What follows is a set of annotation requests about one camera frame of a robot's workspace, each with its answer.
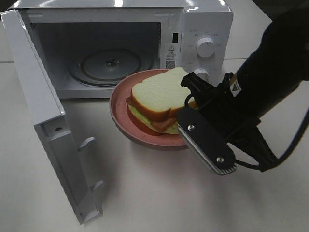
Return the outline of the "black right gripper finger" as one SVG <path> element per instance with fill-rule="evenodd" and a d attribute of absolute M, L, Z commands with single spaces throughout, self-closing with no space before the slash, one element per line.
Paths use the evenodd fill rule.
<path fill-rule="evenodd" d="M 191 72 L 183 77 L 180 85 L 188 88 L 192 94 L 199 96 L 210 96 L 216 91 L 216 87 Z"/>
<path fill-rule="evenodd" d="M 195 109 L 177 113 L 178 132 L 197 159 L 211 172 L 227 175 L 236 170 L 236 157 L 218 131 Z"/>

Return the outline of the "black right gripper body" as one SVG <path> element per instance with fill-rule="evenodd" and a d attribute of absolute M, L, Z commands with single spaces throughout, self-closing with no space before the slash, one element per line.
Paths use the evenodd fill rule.
<path fill-rule="evenodd" d="M 216 91 L 210 96 L 204 97 L 190 93 L 185 100 L 185 106 L 188 107 L 189 99 L 193 98 L 197 110 L 224 137 L 226 142 L 241 145 L 261 142 L 263 136 L 257 128 L 261 122 L 260 119 L 242 113 L 230 99 L 232 94 L 229 81 L 233 77 L 233 73 L 226 73 L 222 82 L 216 86 Z"/>

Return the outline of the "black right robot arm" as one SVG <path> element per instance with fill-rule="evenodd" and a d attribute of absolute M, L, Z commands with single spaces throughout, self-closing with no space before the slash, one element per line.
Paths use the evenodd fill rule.
<path fill-rule="evenodd" d="M 309 78 L 309 3 L 277 16 L 261 43 L 236 72 L 213 86 L 196 74 L 181 86 L 190 90 L 197 109 L 185 102 L 177 114 L 178 131 L 196 157 L 218 175 L 237 165 L 261 172 L 283 163 L 301 140 L 304 116 L 286 151 L 277 157 L 258 129 L 261 117 Z"/>

